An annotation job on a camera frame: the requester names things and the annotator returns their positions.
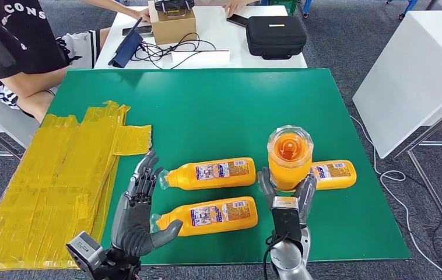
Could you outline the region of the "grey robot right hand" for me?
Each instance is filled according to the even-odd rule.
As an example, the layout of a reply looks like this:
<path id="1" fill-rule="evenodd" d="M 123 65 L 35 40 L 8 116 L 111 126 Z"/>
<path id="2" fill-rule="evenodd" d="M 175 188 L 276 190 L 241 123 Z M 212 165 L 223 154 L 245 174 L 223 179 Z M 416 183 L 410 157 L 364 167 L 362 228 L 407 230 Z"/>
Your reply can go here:
<path id="1" fill-rule="evenodd" d="M 270 172 L 267 167 L 263 167 L 261 171 L 257 173 L 258 185 L 264 195 L 267 207 L 270 211 L 273 209 L 280 208 L 283 209 L 284 205 L 280 204 L 277 206 L 275 204 L 276 200 L 282 200 L 283 198 L 290 199 L 288 206 L 292 206 L 294 209 L 298 208 L 299 214 L 299 224 L 301 228 L 307 226 L 307 218 L 310 213 L 311 203 L 313 200 L 314 193 L 317 187 L 317 179 L 315 175 L 309 173 L 296 185 L 294 193 L 291 196 L 278 196 L 274 185 L 270 181 Z"/>

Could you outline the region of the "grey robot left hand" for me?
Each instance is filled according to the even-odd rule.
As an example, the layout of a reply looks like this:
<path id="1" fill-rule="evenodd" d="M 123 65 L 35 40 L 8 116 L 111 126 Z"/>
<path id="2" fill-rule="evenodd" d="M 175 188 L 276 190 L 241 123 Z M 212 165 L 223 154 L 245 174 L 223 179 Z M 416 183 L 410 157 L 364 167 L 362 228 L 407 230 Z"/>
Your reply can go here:
<path id="1" fill-rule="evenodd" d="M 150 216 L 152 195 L 162 167 L 152 149 L 139 161 L 129 179 L 127 189 L 121 194 L 111 229 L 112 245 L 133 257 L 141 257 L 178 237 L 183 226 L 174 220 L 163 230 L 152 233 Z"/>

